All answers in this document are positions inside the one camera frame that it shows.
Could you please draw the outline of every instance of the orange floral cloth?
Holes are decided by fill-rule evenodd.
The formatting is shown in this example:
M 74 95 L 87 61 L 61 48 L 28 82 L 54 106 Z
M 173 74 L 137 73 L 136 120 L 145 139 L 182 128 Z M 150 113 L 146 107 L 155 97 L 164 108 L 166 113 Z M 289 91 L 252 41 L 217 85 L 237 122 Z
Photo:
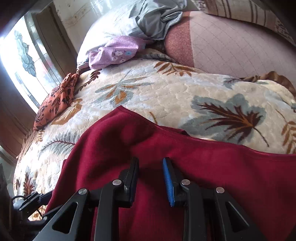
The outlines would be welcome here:
M 68 74 L 43 101 L 34 121 L 34 130 L 43 129 L 46 124 L 62 113 L 73 101 L 77 74 Z

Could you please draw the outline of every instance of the metal screw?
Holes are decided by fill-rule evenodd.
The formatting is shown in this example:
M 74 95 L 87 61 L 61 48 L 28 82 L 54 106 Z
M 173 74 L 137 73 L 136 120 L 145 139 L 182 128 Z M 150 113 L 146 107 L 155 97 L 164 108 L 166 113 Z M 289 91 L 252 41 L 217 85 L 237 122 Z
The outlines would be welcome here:
M 190 184 L 190 181 L 189 181 L 188 179 L 183 179 L 183 180 L 181 181 L 181 183 L 182 183 L 183 185 L 187 186 L 187 185 Z
M 81 189 L 79 189 L 78 193 L 79 193 L 80 195 L 84 195 L 84 194 L 87 193 L 87 190 L 86 190 L 85 188 L 81 188 Z
M 224 188 L 222 188 L 222 187 L 217 187 L 217 188 L 216 188 L 216 192 L 217 192 L 217 193 L 224 193 L 224 191 L 225 191 L 225 190 L 224 190 Z
M 114 181 L 112 182 L 112 184 L 113 184 L 114 186 L 118 186 L 118 185 L 121 184 L 121 180 L 116 179 L 116 180 L 114 180 Z

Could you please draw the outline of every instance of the maroon fabric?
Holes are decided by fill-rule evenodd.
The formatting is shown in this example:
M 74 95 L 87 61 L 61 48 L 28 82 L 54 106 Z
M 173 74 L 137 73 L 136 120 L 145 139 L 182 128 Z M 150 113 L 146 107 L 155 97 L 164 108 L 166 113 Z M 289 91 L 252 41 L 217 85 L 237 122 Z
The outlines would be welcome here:
M 139 158 L 140 174 L 131 209 L 120 209 L 120 240 L 182 240 L 183 209 L 167 200 L 162 159 L 169 156 L 206 188 L 224 187 L 268 240 L 283 241 L 296 221 L 296 155 L 268 154 L 242 145 L 212 142 L 155 125 L 118 107 L 79 139 L 53 192 L 47 211 L 78 189 L 102 187 Z

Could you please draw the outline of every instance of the brown cushion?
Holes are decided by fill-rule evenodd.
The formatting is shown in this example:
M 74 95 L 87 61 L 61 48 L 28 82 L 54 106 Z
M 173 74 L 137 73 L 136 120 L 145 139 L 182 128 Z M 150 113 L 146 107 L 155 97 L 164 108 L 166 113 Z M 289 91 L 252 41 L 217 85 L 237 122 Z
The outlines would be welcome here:
M 278 33 L 291 44 L 294 40 L 276 15 L 261 0 L 191 0 L 207 14 L 259 24 Z
M 34 122 L 34 130 L 43 129 L 47 123 L 61 114 L 72 103 L 77 79 L 77 74 L 72 75 L 70 73 L 59 86 L 53 88 L 51 95 L 48 94 L 39 108 Z
M 180 64 L 208 73 L 242 78 L 276 71 L 296 86 L 296 48 L 259 25 L 187 12 L 165 47 Z

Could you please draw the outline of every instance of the window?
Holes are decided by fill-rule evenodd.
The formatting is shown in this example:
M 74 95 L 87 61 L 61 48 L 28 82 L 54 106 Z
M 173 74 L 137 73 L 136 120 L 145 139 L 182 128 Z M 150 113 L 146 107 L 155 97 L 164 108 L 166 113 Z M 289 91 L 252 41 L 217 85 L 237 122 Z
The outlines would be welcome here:
M 2 41 L 0 57 L 17 90 L 38 112 L 62 77 L 46 52 L 30 13 L 25 14 Z

